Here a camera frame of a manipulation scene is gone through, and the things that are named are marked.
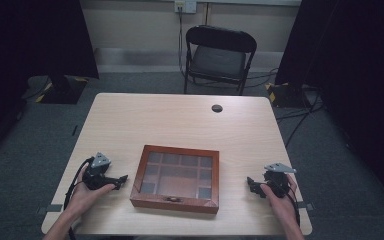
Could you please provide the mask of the black stand base with tape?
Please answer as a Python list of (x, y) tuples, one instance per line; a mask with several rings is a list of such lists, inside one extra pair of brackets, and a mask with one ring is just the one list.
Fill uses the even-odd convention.
[(310, 102), (302, 88), (294, 87), (288, 83), (265, 85), (270, 102), (278, 108), (309, 108)]
[(88, 83), (88, 80), (82, 77), (50, 75), (49, 78), (51, 83), (36, 99), (37, 103), (75, 105)]

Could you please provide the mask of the person's left hand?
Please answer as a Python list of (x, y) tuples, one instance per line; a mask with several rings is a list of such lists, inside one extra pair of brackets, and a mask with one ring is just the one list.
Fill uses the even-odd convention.
[(106, 184), (97, 190), (90, 190), (82, 181), (84, 172), (85, 167), (82, 168), (80, 175), (78, 176), (71, 200), (66, 208), (66, 211), (75, 218), (80, 217), (90, 209), (101, 196), (104, 196), (115, 188), (114, 184)]

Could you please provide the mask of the white wall socket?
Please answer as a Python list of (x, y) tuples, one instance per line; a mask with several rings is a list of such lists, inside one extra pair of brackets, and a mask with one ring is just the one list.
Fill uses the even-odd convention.
[(195, 14), (197, 11), (197, 2), (193, 0), (175, 0), (174, 11), (176, 13)]

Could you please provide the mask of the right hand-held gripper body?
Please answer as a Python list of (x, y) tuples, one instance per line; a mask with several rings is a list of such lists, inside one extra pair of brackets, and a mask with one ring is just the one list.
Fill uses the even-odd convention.
[(288, 173), (296, 173), (294, 168), (282, 163), (265, 165), (266, 172), (263, 174), (265, 184), (269, 186), (272, 192), (279, 198), (283, 198), (289, 193)]

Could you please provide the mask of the person's right hand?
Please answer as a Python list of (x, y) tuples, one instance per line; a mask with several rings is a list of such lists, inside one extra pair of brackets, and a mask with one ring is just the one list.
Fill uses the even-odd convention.
[(293, 215), (297, 221), (297, 213), (295, 210), (295, 192), (297, 189), (297, 184), (294, 182), (293, 178), (288, 175), (289, 181), (289, 193), (283, 198), (277, 197), (266, 184), (261, 184), (261, 188), (266, 194), (266, 198), (269, 201), (269, 204), (274, 212), (274, 215), (278, 218), (285, 215)]

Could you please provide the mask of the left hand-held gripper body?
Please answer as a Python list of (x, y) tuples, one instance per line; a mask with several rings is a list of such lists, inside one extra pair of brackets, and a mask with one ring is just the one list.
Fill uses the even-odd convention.
[(98, 152), (92, 157), (88, 167), (83, 173), (82, 181), (90, 190), (97, 190), (107, 184), (113, 184), (114, 190), (120, 189), (120, 180), (105, 176), (111, 161), (102, 153)]

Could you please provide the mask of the black folding chair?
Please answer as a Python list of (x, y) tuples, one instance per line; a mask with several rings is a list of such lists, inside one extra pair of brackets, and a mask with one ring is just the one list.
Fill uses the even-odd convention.
[(236, 85), (239, 94), (243, 94), (257, 49), (257, 42), (250, 34), (199, 25), (187, 31), (186, 44), (184, 93), (192, 77), (193, 82), (200, 78)]

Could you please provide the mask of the wooden box with glass lid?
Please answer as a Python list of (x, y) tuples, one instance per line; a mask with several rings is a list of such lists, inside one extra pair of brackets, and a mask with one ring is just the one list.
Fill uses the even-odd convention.
[(130, 201), (134, 207), (216, 214), (219, 152), (145, 145)]

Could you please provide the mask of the black curtain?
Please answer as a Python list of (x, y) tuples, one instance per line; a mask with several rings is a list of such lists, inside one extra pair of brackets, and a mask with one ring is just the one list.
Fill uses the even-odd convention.
[(99, 76), (80, 0), (0, 0), (0, 140), (43, 75)]
[(301, 0), (275, 82), (320, 88), (384, 186), (384, 0)]

